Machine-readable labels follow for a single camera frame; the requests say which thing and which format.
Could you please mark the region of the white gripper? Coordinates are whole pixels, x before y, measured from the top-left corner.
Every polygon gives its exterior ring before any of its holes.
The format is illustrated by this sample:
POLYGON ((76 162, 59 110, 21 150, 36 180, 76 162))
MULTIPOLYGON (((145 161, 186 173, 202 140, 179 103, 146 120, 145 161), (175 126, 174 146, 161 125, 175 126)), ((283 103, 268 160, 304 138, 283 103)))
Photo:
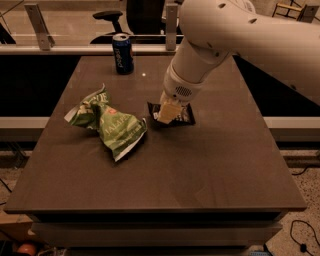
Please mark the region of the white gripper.
POLYGON ((163 82, 163 91, 160 97, 160 111, 157 120, 169 124, 182 112, 180 102, 192 101, 202 89, 204 83, 191 83, 182 79, 170 64, 166 70, 163 82))

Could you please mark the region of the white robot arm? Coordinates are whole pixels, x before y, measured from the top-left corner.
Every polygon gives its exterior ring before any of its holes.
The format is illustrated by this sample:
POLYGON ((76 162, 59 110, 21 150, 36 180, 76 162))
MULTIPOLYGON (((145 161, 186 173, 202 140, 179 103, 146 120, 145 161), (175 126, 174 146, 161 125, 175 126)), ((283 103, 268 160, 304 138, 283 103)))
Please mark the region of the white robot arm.
POLYGON ((259 15, 249 0, 184 0, 183 40, 165 73, 156 119, 168 124, 211 71, 238 55, 320 104, 320 26, 259 15))

